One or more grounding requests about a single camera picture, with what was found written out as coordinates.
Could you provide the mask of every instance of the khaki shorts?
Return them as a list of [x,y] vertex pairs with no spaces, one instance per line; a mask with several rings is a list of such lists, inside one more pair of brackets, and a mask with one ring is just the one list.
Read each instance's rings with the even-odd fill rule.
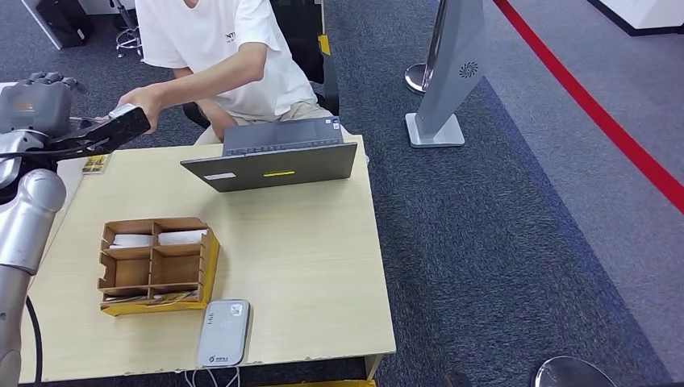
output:
[[[242,114],[241,116],[233,115],[233,118],[237,121],[238,125],[250,125],[253,123],[272,123],[275,121],[290,121],[293,119],[319,119],[321,117],[332,117],[332,113],[325,110],[318,103],[311,102],[297,102],[292,105],[292,108],[287,113],[280,116],[271,117],[257,117],[257,116],[247,116]],[[348,135],[348,132],[342,127],[343,133]],[[207,145],[207,144],[221,144],[222,141],[216,137],[214,129],[208,127],[204,133],[202,133],[195,145]]]

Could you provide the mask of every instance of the white label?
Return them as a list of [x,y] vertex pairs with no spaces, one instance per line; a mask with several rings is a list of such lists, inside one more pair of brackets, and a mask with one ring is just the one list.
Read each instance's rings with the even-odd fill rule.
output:
[[216,175],[206,175],[204,178],[207,180],[221,180],[221,179],[231,179],[236,175],[233,172],[219,173]]

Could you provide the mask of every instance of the gray carpet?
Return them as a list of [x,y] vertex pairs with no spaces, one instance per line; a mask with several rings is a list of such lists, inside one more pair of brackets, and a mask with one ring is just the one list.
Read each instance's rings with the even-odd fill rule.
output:
[[[487,80],[457,112],[466,146],[409,147],[402,117],[419,98],[405,89],[402,72],[425,55],[434,5],[339,0],[326,7],[340,116],[365,137],[371,158],[397,340],[378,384],[442,386],[443,374],[457,370],[475,386],[522,386],[558,354],[592,361],[622,386],[671,381]],[[0,33],[22,34],[0,41],[0,80],[41,69],[77,76],[90,91],[77,98],[75,115],[107,112],[128,89],[168,76],[134,57],[117,60],[105,24],[84,48],[55,52],[19,2],[6,8],[10,22]],[[190,144],[198,133],[173,109],[155,135],[130,146]],[[219,376],[225,383],[231,372]],[[362,361],[332,360],[246,368],[243,385],[362,376]],[[201,385],[208,381],[202,375]],[[50,385],[183,383],[161,374]]]
[[[684,182],[684,35],[631,37],[586,0],[511,2],[574,76]],[[684,380],[684,216],[485,1],[490,81],[675,380]]]

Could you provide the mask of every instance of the man's hand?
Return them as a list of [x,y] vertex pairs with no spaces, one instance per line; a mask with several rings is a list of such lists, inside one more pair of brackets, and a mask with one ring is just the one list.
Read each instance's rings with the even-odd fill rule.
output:
[[220,107],[212,109],[202,109],[206,119],[211,123],[211,128],[214,129],[216,137],[223,141],[223,135],[227,127],[237,126],[237,121],[225,110]]
[[131,103],[143,108],[143,111],[145,112],[145,115],[150,123],[150,130],[146,131],[145,134],[150,134],[156,131],[156,124],[159,120],[159,112],[165,108],[161,102],[161,90],[158,84],[139,87],[129,91],[119,99],[119,104],[117,107],[127,103]]

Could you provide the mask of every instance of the silver base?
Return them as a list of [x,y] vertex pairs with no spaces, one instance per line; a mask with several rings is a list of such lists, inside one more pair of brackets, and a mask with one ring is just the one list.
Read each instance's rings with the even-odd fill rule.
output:
[[418,126],[415,124],[415,113],[407,114],[406,122],[413,148],[460,147],[465,144],[461,125],[458,124],[454,114],[451,114],[451,117],[433,137],[419,135]]
[[558,356],[541,365],[532,387],[615,387],[615,383],[593,364],[576,357]]
[[124,53],[121,50],[136,50],[138,56],[143,55],[143,44],[140,41],[140,32],[138,27],[135,29],[128,28],[121,31],[116,36],[116,52],[119,58],[123,58]]
[[418,63],[409,67],[404,73],[404,81],[406,81],[408,89],[416,94],[423,95],[428,86],[423,87],[423,78],[425,77],[425,64]]

